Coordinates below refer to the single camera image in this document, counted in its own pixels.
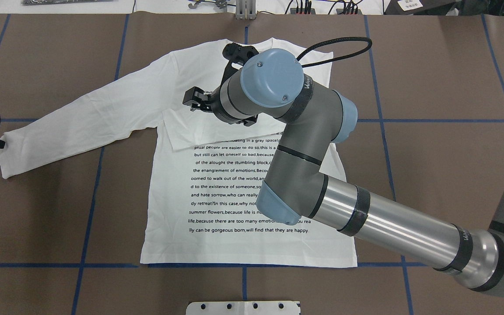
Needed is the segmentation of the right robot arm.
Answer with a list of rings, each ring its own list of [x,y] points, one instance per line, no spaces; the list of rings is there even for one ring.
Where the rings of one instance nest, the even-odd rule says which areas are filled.
[[[312,219],[450,275],[471,291],[504,297],[504,193],[488,229],[469,231],[322,173],[332,143],[356,127],[357,108],[303,72],[284,49],[228,44],[221,84],[192,87],[183,104],[248,127],[259,114],[285,124],[256,201],[278,223]]]

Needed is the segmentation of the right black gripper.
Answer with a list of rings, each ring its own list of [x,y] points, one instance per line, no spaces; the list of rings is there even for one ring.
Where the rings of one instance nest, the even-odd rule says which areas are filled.
[[[248,115],[240,112],[232,102],[227,87],[218,88],[212,95],[198,87],[188,89],[182,103],[190,107],[190,111],[213,112],[225,123],[242,124],[250,127],[257,122],[258,115]]]

